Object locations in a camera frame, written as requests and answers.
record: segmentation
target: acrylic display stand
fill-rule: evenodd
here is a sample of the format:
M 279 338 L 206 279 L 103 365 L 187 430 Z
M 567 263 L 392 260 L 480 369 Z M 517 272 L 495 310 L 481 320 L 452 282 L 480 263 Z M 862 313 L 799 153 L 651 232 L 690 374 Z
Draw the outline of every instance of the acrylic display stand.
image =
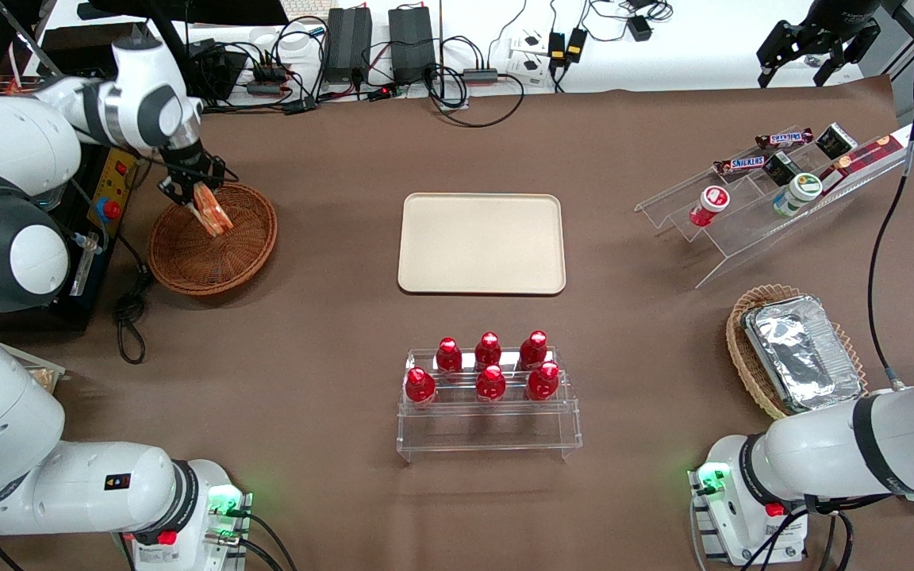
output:
M 783 133 L 801 131 L 802 127 L 792 126 Z M 863 142 L 870 144 L 874 140 Z M 788 155 L 805 173 L 820 174 L 834 163 L 816 144 L 802 145 L 798 148 L 780 149 Z M 740 159 L 744 156 L 765 153 L 772 155 L 775 152 L 762 151 L 759 148 L 748 148 L 729 159 Z M 757 169 L 741 176 L 722 177 L 714 169 L 708 169 L 697 176 L 689 178 L 682 183 L 653 196 L 645 202 L 639 203 L 634 209 L 635 213 L 643 213 L 656 228 L 666 228 L 668 224 L 674 225 L 679 234 L 688 242 L 693 242 L 701 234 L 706 235 L 711 243 L 721 253 L 722 260 L 714 270 L 710 271 L 704 279 L 697 283 L 697 288 L 717 276 L 735 270 L 744 263 L 749 263 L 762 253 L 769 250 L 778 241 L 790 236 L 792 232 L 805 228 L 810 221 L 834 216 L 849 205 L 851 199 L 844 199 L 852 195 L 853 191 L 870 183 L 874 178 L 904 165 L 904 159 L 893 160 L 882 167 L 877 167 L 868 176 L 855 182 L 838 185 L 827 196 L 810 202 L 803 206 L 794 217 L 783 217 L 774 210 L 772 202 L 781 192 L 782 188 L 771 180 L 763 169 Z M 701 191 L 711 185 L 718 185 L 729 192 L 730 202 L 724 213 L 718 214 L 711 224 L 699 228 L 689 221 L 689 211 L 701 195 Z
M 580 409 L 566 367 L 559 364 L 559 389 L 544 401 L 524 399 L 529 373 L 516 371 L 518 350 L 503 351 L 500 367 L 507 378 L 507 391 L 498 402 L 478 402 L 474 383 L 473 348 L 462 348 L 462 373 L 436 369 L 436 350 L 409 352 L 401 376 L 397 404 L 397 452 L 407 462 L 422 452 L 475 450 L 559 450 L 563 459 L 583 445 Z M 421 366 L 436 379 L 436 401 L 416 404 L 404 394 L 404 378 L 413 366 Z

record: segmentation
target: label sticker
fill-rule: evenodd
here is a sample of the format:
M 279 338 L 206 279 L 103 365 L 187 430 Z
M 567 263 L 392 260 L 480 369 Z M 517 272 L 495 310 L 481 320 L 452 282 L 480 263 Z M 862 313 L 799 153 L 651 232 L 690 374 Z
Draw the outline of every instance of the label sticker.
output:
M 129 481 L 133 474 L 130 473 L 112 473 L 105 476 L 105 492 L 112 490 L 128 490 Z

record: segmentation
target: snickers bar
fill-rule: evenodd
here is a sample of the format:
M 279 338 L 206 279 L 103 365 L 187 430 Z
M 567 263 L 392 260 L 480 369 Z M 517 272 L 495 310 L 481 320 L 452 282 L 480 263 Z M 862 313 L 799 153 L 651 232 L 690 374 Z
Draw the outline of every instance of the snickers bar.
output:
M 755 137 L 759 148 L 787 148 L 788 146 L 801 146 L 813 142 L 813 131 L 803 129 L 799 133 L 778 133 L 777 135 L 761 135 Z
M 766 157 L 762 155 L 748 156 L 745 159 L 715 160 L 714 170 L 717 171 L 718 174 L 725 176 L 726 174 L 732 174 L 737 171 L 762 169 L 765 163 Z

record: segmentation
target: wicker basket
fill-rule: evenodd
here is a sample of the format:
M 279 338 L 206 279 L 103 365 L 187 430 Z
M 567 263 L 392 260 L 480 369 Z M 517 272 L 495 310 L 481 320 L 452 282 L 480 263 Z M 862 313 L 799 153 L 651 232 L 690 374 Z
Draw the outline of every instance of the wicker basket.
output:
M 211 238 L 189 209 L 171 205 L 150 232 L 150 270 L 187 296 L 210 296 L 243 285 L 263 267 L 277 241 L 273 205 L 258 191 L 229 183 L 214 196 L 235 228 Z
M 790 288 L 787 285 L 760 285 L 758 288 L 748 290 L 739 298 L 725 325 L 725 339 L 728 343 L 728 353 L 732 355 L 732 364 L 735 365 L 736 371 L 739 371 L 739 378 L 743 379 L 747 392 L 772 419 L 784 419 L 785 416 L 794 415 L 795 412 L 790 411 L 778 397 L 778 391 L 771 381 L 771 377 L 764 370 L 757 351 L 754 350 L 747 333 L 743 330 L 743 314 L 749 308 L 780 302 L 799 295 L 801 293 L 798 289 Z M 866 387 L 866 375 L 862 372 L 862 364 L 852 348 L 852 342 L 842 331 L 840 325 L 834 322 L 831 322 L 831 325 L 834 326 L 838 339 L 841 339 L 842 345 L 845 346 L 845 351 L 848 351 L 849 357 L 852 358 L 852 364 L 855 365 L 856 372 L 859 372 L 862 386 Z

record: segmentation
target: warning sticker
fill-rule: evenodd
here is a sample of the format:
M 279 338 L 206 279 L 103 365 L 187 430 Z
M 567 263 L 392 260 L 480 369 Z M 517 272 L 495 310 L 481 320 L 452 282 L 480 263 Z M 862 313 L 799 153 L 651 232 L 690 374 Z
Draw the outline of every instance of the warning sticker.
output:
M 111 490 L 128 490 L 129 481 L 133 474 L 130 473 L 111 473 L 105 476 L 105 492 Z
M 179 559 L 179 552 L 173 546 L 139 546 L 136 559 L 140 563 L 174 563 Z

